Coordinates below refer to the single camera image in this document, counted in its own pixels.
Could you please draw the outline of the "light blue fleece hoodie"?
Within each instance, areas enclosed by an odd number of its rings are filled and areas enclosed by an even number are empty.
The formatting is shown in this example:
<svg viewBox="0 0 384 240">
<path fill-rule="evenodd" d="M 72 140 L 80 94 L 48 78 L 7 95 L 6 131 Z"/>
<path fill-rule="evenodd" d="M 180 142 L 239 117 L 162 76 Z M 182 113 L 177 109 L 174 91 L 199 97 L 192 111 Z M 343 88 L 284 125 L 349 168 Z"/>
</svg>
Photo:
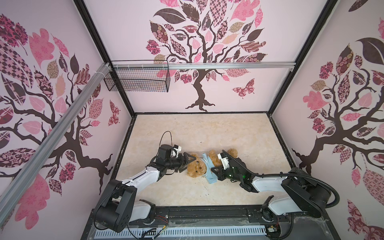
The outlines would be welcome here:
<svg viewBox="0 0 384 240">
<path fill-rule="evenodd" d="M 214 184 L 218 181 L 218 177 L 211 170 L 215 166 L 211 158 L 206 153 L 202 153 L 202 157 L 203 157 L 203 162 L 207 168 L 206 173 L 203 174 L 203 177 L 208 181 L 209 184 Z"/>
</svg>

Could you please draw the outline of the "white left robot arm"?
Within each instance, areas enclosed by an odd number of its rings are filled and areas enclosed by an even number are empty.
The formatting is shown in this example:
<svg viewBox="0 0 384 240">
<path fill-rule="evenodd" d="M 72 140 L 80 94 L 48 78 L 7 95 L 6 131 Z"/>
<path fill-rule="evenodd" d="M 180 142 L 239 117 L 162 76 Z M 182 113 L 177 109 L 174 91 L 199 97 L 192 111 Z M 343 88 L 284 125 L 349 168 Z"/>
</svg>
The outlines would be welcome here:
<svg viewBox="0 0 384 240">
<path fill-rule="evenodd" d="M 156 205 L 137 200 L 137 194 L 158 182 L 167 171 L 181 173 L 197 160 L 188 153 L 181 153 L 181 150 L 178 145 L 161 145 L 143 171 L 122 181 L 109 181 L 94 209 L 95 228 L 120 233 L 130 222 L 145 219 L 152 221 L 154 217 L 151 214 Z"/>
</svg>

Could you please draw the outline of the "aluminium rail left wall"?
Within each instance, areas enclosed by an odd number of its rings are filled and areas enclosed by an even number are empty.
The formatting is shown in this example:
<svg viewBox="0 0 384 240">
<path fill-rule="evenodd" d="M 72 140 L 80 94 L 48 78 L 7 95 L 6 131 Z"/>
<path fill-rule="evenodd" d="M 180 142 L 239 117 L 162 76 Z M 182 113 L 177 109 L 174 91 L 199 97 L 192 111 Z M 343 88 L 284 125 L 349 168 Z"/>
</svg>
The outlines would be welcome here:
<svg viewBox="0 0 384 240">
<path fill-rule="evenodd" d="M 1 195 L 1 224 L 5 222 L 11 211 L 15 208 L 20 198 L 31 185 L 44 163 L 48 160 L 68 128 L 85 106 L 99 83 L 104 80 L 111 70 L 110 63 L 103 63 L 91 77 L 90 82 L 83 88 L 82 93 L 74 100 L 69 109 L 59 120 L 53 131 L 37 148 L 32 158 L 21 169 L 20 173 Z"/>
</svg>

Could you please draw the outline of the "black table edge rail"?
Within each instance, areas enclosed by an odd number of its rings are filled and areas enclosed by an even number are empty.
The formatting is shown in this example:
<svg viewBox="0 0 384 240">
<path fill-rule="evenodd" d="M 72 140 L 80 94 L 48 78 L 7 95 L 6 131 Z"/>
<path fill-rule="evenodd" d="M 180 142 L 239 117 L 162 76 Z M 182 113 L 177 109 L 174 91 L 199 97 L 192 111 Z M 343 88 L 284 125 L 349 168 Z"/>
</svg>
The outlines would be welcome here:
<svg viewBox="0 0 384 240">
<path fill-rule="evenodd" d="M 305 213 L 293 213 L 278 216 L 267 222 L 260 215 L 260 205 L 240 206 L 189 206 L 155 207 L 150 221 L 137 220 L 126 228 L 165 228 L 165 227 L 215 227 L 215 226 L 264 226 L 266 236 L 242 237 L 183 237 L 162 240 L 339 240 L 332 221 L 327 214 L 313 218 Z M 98 229 L 94 226 L 94 217 L 90 216 L 82 240 L 94 240 Z"/>
</svg>

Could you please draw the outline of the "aluminium rail wall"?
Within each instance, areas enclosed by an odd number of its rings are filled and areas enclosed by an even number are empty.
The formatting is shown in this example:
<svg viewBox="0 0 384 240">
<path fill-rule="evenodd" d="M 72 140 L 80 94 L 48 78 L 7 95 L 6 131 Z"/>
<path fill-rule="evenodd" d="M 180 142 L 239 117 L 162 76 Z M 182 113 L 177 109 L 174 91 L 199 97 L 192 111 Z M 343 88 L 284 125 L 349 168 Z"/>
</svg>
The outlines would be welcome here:
<svg viewBox="0 0 384 240">
<path fill-rule="evenodd" d="M 31 185 L 44 163 L 48 160 L 68 128 L 85 106 L 99 83 L 104 80 L 111 70 L 110 63 L 103 63 L 91 77 L 90 82 L 83 88 L 82 93 L 74 100 L 69 109 L 59 120 L 53 131 L 37 148 L 32 158 L 21 169 L 20 173 L 1 195 L 1 224 L 5 222 L 11 211 L 15 208 L 20 198 Z"/>
<path fill-rule="evenodd" d="M 168 70 L 205 70 L 205 69 L 293 69 L 294 62 L 257 62 L 257 63 L 184 63 L 184 64 L 132 64 L 113 63 L 116 69 L 122 68 L 160 68 Z"/>
</svg>

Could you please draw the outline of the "aluminium rail back wall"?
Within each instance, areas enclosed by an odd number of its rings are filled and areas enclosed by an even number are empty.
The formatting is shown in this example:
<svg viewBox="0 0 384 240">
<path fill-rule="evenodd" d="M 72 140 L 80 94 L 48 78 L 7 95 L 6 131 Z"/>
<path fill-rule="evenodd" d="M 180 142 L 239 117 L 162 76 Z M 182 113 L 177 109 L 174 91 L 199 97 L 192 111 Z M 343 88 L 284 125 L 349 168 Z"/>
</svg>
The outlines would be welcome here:
<svg viewBox="0 0 384 240">
<path fill-rule="evenodd" d="M 293 69 L 294 62 L 257 62 L 257 63 L 184 63 L 184 64 L 132 64 L 113 63 L 116 69 L 122 68 L 160 68 L 168 70 L 205 70 L 205 69 Z"/>
</svg>

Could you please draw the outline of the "tan plush teddy bear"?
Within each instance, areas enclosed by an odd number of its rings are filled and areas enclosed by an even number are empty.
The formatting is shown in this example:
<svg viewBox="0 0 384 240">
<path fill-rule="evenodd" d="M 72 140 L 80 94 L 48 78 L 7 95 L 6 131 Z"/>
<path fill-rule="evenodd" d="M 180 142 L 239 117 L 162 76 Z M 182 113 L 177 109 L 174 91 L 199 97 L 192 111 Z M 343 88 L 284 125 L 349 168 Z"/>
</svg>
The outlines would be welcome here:
<svg viewBox="0 0 384 240">
<path fill-rule="evenodd" d="M 205 161 L 203 156 L 199 156 L 196 153 L 190 153 L 191 156 L 195 157 L 196 160 L 194 160 L 192 163 L 188 164 L 187 167 L 187 174 L 191 178 L 198 178 L 202 177 L 204 174 L 207 173 L 207 170 L 213 168 L 213 167 L 221 167 L 222 162 L 218 158 L 218 154 L 215 150 L 211 150 L 208 154 L 209 159 Z"/>
</svg>

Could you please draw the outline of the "black corner frame post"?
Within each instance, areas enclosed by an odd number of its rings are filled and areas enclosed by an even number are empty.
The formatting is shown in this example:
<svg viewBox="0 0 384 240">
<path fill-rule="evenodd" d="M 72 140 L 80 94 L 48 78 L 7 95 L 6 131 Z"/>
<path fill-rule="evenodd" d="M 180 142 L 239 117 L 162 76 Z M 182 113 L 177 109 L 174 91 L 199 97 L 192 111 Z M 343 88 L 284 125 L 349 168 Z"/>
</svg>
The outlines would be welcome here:
<svg viewBox="0 0 384 240">
<path fill-rule="evenodd" d="M 283 84 L 279 88 L 271 107 L 268 110 L 268 115 L 272 116 L 276 109 L 278 108 L 280 102 L 282 101 L 286 91 L 288 90 L 290 84 L 294 80 L 296 74 L 300 70 L 300 67 L 306 60 L 306 57 L 309 55 L 310 50 L 313 48 L 316 40 L 320 36 L 322 30 L 326 26 L 328 20 L 330 19 L 332 13 L 334 12 L 335 8 L 339 4 L 340 1 L 337 0 L 328 0 L 325 3 L 325 6 L 323 7 L 319 17 L 317 18 L 312 30 L 310 31 L 310 34 L 308 35 L 306 41 L 304 42 L 303 47 L 299 51 L 299 54 L 295 60 L 295 66 L 292 70 L 287 74 L 285 80 L 283 81 Z"/>
<path fill-rule="evenodd" d="M 107 63 L 109 64 L 109 66 L 111 67 L 111 70 L 109 71 L 109 73 L 112 73 L 112 80 L 114 81 L 115 85 L 117 86 L 117 90 L 120 94 L 120 96 L 122 97 L 122 100 L 125 104 L 125 107 L 127 108 L 130 116 L 132 118 L 134 118 L 136 116 L 136 113 L 132 107 L 132 104 L 130 103 L 129 101 L 129 98 L 126 94 L 126 92 L 124 91 L 123 89 L 123 85 L 117 75 L 117 72 L 115 71 L 114 67 L 113 67 L 113 64 L 112 64 L 112 60 L 107 52 L 107 49 L 101 39 L 101 36 L 96 28 L 96 25 L 94 24 L 93 22 L 93 19 L 90 15 L 90 12 L 86 6 L 86 3 L 85 1 L 83 0 L 74 0 L 74 4 L 84 22 L 84 24 L 86 25 L 86 28 L 88 30 L 88 32 L 90 33 L 91 35 L 91 38 L 103 60 L 104 63 Z"/>
</svg>

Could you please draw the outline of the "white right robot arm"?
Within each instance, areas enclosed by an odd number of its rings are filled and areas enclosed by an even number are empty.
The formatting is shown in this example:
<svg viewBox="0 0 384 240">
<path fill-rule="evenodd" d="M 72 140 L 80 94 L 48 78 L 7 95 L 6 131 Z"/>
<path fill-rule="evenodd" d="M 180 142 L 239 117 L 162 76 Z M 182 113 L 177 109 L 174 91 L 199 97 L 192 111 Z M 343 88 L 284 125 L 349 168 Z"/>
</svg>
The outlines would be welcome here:
<svg viewBox="0 0 384 240">
<path fill-rule="evenodd" d="M 320 218 L 331 197 L 328 188 L 302 177 L 260 178 L 240 166 L 213 167 L 211 172 L 219 181 L 238 182 L 243 190 L 250 193 L 282 193 L 282 196 L 269 196 L 262 204 L 260 215 L 267 222 L 272 222 L 281 215 L 301 212 Z"/>
</svg>

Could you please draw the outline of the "black left corner frame post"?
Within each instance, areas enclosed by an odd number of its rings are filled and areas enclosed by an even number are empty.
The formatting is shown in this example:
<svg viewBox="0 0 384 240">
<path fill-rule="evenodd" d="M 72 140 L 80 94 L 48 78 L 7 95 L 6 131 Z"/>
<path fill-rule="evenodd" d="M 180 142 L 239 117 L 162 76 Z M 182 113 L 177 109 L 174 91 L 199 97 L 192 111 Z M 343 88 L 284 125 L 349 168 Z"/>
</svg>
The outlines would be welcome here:
<svg viewBox="0 0 384 240">
<path fill-rule="evenodd" d="M 93 22 L 93 19 L 90 15 L 90 12 L 86 6 L 86 3 L 85 1 L 83 0 L 74 0 L 74 4 L 84 22 L 84 24 L 86 25 L 86 28 L 88 30 L 88 32 L 90 33 L 91 35 L 91 38 L 103 60 L 104 63 L 107 63 L 109 64 L 109 66 L 111 67 L 111 70 L 109 71 L 109 73 L 112 73 L 112 80 L 114 81 L 115 85 L 117 86 L 117 90 L 120 94 L 120 96 L 122 97 L 122 100 L 125 104 L 125 107 L 127 108 L 130 116 L 132 118 L 134 118 L 136 116 L 136 113 L 132 107 L 132 104 L 130 103 L 129 101 L 129 98 L 126 94 L 126 92 L 124 91 L 123 89 L 123 85 L 117 75 L 117 72 L 115 71 L 114 67 L 113 67 L 113 64 L 112 64 L 112 60 L 107 52 L 107 49 L 101 39 L 101 36 L 96 28 L 96 25 L 94 24 Z"/>
</svg>

